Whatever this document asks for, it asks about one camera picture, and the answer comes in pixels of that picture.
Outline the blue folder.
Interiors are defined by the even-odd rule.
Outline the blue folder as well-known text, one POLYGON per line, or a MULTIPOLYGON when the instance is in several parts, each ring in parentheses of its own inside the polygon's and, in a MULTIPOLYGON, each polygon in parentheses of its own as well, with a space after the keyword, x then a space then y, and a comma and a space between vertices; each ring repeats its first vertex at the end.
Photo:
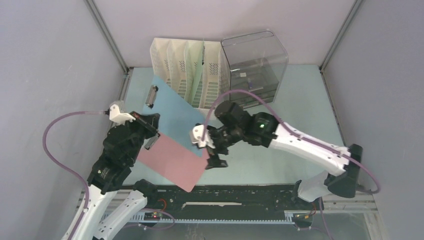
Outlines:
POLYGON ((200 157, 202 150, 192 144, 189 133, 196 124, 203 123, 205 117, 160 77, 155 75, 151 85, 157 88, 155 100, 152 107, 143 107, 142 114, 159 114, 159 132, 200 157))

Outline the pink folder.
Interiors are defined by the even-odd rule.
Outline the pink folder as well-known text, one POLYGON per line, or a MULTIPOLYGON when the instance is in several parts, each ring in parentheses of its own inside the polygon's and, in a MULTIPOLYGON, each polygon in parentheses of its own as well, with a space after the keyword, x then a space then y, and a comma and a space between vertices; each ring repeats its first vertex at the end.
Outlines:
POLYGON ((194 150, 200 155, 160 134, 149 149, 141 148, 137 160, 189 193, 203 175, 209 158, 205 149, 194 150))

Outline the green clipboard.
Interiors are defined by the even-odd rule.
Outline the green clipboard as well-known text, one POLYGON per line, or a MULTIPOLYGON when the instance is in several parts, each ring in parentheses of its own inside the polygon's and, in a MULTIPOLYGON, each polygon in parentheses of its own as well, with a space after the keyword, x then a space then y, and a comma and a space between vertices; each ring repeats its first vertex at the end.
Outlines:
POLYGON ((204 41, 188 40, 185 44, 183 55, 187 83, 184 99, 192 106, 199 106, 199 104, 195 102, 195 95, 201 81, 204 41))

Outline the smoky transparent drawer cabinet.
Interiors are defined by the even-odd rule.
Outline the smoky transparent drawer cabinet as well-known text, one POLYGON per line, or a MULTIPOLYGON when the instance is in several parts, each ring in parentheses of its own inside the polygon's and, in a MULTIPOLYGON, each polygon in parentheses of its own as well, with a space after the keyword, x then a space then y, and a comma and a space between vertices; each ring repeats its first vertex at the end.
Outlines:
POLYGON ((230 70, 230 89, 274 102, 289 63, 288 52, 275 33, 266 29, 227 37, 220 43, 230 70), (249 90, 248 81, 254 83, 254 90, 249 90))

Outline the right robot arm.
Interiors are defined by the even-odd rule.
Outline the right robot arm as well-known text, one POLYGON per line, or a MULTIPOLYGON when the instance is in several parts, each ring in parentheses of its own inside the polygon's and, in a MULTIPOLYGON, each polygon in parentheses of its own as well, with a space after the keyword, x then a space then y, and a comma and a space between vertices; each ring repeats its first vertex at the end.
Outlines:
POLYGON ((220 155, 228 155, 229 147, 238 142, 251 146, 286 151, 323 168, 323 172, 295 183, 291 204, 304 209, 316 199, 334 194, 351 199, 358 191, 359 163, 363 148, 357 144, 337 146, 298 131, 274 115, 253 115, 230 101, 220 103, 215 117, 220 127, 199 124, 192 129, 192 143, 209 154, 206 169, 226 168, 220 155))

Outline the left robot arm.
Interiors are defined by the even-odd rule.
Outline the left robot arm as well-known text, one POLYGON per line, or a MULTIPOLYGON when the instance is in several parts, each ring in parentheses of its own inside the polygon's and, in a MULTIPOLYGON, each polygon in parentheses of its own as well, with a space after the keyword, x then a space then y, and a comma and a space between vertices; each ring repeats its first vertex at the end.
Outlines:
POLYGON ((153 208, 158 188, 137 181, 125 200, 105 219, 103 215, 131 173, 145 140, 158 138, 160 114, 135 111, 124 124, 112 127, 103 141, 103 151, 87 179, 87 196, 62 237, 64 240, 111 240, 138 211, 153 208))

